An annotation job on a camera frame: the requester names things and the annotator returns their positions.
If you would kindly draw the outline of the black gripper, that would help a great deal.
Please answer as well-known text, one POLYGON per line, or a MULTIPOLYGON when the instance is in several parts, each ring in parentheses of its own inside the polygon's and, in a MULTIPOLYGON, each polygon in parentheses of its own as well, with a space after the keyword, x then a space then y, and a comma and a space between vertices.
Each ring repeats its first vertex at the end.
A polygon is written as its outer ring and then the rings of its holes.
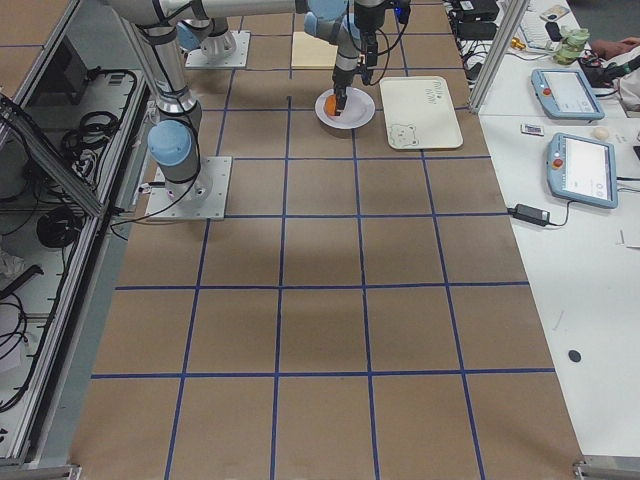
POLYGON ((354 1, 354 22, 361 34, 375 33, 384 25, 387 5, 385 0, 354 1))
MULTIPOLYGON (((363 84, 372 83, 373 70, 378 61, 378 41, 375 32, 363 33, 363 84)), ((332 72, 333 91, 335 92, 335 115, 340 116, 346 107, 348 100, 347 88, 353 84, 355 69, 344 70, 335 65, 332 72)))

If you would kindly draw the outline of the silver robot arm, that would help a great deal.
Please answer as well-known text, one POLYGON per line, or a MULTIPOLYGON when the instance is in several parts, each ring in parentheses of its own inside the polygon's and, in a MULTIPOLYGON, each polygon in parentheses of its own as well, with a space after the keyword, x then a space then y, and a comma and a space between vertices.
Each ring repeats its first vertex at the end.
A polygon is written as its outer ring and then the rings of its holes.
MULTIPOLYGON (((333 93, 324 101, 324 112, 337 118, 348 107, 354 76, 370 78, 369 69, 362 65, 361 32, 355 17, 348 13, 346 1, 309 1, 304 29, 307 35, 336 47, 333 93)), ((229 30, 225 17, 183 20, 177 24, 177 31, 182 50, 203 68, 222 67, 229 58, 239 56, 237 39, 242 35, 229 30)))
POLYGON ((178 26, 185 25, 196 42, 220 42, 228 37, 233 16, 297 13, 305 17, 310 35, 336 46, 333 94, 325 103, 338 116, 348 104, 348 90, 356 75, 370 84, 378 63, 377 34, 390 1, 113 1, 121 20, 138 32, 142 58, 156 87, 160 121, 152 127, 147 145, 158 164, 171 206, 200 205, 212 182, 204 173, 198 129, 201 105, 184 75, 178 26))

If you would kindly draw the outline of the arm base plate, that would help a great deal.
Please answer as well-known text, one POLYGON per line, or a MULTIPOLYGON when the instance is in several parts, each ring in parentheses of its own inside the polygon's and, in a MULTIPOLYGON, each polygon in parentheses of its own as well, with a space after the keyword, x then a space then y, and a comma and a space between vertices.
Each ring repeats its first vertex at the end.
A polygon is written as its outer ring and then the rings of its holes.
POLYGON ((150 189, 145 214, 153 222, 223 220, 232 163, 229 156, 206 157, 195 183, 182 185, 167 182, 157 167, 154 181, 161 185, 150 189))
POLYGON ((185 67, 188 70, 243 69, 247 66, 250 38, 250 32, 245 30, 209 36, 188 53, 185 67))

